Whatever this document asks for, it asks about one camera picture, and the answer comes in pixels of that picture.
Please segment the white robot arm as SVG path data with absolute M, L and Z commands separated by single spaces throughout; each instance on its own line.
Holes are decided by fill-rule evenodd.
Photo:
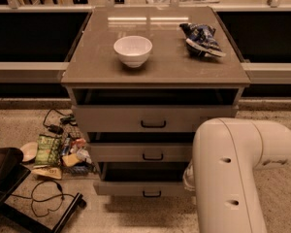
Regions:
M 255 169 L 291 163 L 291 130 L 266 120 L 213 118 L 192 147 L 200 233 L 267 233 Z

